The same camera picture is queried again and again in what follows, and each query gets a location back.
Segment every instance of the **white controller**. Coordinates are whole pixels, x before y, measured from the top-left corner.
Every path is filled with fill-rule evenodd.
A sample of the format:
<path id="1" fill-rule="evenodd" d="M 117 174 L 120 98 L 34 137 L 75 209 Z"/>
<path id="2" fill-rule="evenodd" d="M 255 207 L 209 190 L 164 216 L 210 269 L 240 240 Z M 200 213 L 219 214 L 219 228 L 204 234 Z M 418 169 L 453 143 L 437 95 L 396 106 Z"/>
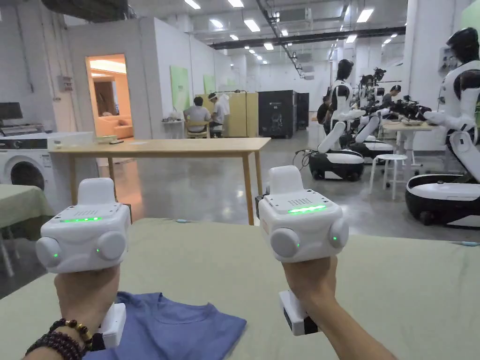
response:
<path id="1" fill-rule="evenodd" d="M 115 200 L 109 178 L 85 179 L 78 204 L 70 206 L 41 229 L 36 253 L 51 273 L 73 273 L 116 266 L 127 252 L 130 209 Z M 119 345 L 126 320 L 125 304 L 112 304 L 99 329 L 105 348 Z"/>
<path id="2" fill-rule="evenodd" d="M 314 190 L 303 188 L 295 166 L 270 169 L 270 194 L 258 203 L 260 228 L 274 257 L 299 263 L 337 255 L 348 241 L 348 225 L 340 206 Z M 280 302 L 293 335 L 319 331 L 290 291 Z"/>

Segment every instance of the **light green tablecloth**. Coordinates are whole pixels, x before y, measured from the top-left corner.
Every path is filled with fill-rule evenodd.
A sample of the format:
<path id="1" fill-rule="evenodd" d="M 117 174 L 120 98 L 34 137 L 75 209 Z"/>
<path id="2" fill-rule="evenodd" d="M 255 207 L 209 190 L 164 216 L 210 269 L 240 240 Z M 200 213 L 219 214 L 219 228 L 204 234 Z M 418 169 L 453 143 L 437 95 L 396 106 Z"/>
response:
<path id="1" fill-rule="evenodd" d="M 41 189 L 0 184 L 0 228 L 42 215 L 55 214 Z"/>
<path id="2" fill-rule="evenodd" d="M 282 267 L 257 227 L 143 219 L 130 241 L 120 288 L 211 302 L 246 319 L 232 359 L 337 359 L 323 334 L 291 334 L 278 300 Z M 338 299 L 399 359 L 477 359 L 479 256 L 446 242 L 351 236 L 339 257 Z M 51 274 L 0 300 L 1 358 L 21 358 L 59 317 Z"/>

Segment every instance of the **forearm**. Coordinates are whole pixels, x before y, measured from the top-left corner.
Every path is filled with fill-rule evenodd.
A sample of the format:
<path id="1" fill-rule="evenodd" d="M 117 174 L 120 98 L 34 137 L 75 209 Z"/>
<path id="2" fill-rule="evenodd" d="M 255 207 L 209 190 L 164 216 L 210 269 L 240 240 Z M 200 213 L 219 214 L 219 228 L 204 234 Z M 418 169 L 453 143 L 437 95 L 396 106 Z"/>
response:
<path id="1" fill-rule="evenodd" d="M 313 300 L 307 312 L 321 328 L 340 360 L 396 360 L 335 301 Z"/>

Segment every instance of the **doorway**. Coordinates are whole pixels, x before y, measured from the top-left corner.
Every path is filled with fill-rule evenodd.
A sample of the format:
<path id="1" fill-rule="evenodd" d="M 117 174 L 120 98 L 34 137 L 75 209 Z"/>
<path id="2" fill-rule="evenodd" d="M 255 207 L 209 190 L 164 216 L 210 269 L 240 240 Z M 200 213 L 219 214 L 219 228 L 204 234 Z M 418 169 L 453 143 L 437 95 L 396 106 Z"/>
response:
<path id="1" fill-rule="evenodd" d="M 86 66 L 96 135 L 133 139 L 125 56 L 87 57 Z"/>

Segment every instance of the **washing machine door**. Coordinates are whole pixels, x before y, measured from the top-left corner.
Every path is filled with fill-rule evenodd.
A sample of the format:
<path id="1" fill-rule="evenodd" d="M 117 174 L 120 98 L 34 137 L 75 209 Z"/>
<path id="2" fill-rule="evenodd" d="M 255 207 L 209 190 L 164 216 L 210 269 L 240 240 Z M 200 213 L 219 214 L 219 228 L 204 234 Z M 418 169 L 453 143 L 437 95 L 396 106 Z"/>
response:
<path id="1" fill-rule="evenodd" d="M 3 169 L 4 183 L 30 185 L 45 190 L 43 166 L 34 158 L 24 155 L 11 157 Z"/>

